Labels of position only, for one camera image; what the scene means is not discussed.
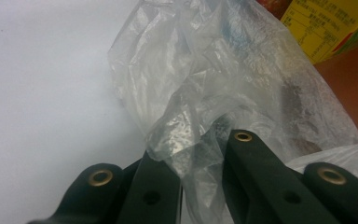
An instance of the yellow box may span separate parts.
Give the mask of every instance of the yellow box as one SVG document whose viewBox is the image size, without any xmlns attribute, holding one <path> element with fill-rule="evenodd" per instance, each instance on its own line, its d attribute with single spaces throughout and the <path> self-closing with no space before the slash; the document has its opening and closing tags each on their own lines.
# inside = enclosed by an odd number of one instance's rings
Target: yellow box
<svg viewBox="0 0 358 224">
<path fill-rule="evenodd" d="M 281 21 L 312 63 L 358 45 L 358 0 L 293 0 Z"/>
</svg>

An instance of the white table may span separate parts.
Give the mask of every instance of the white table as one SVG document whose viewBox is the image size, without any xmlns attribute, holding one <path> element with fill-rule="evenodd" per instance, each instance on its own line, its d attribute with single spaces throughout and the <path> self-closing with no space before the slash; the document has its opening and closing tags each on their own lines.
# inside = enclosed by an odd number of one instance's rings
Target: white table
<svg viewBox="0 0 358 224">
<path fill-rule="evenodd" d="M 107 62 L 137 0 L 0 0 L 0 224 L 46 218 L 87 167 L 145 143 Z"/>
</svg>

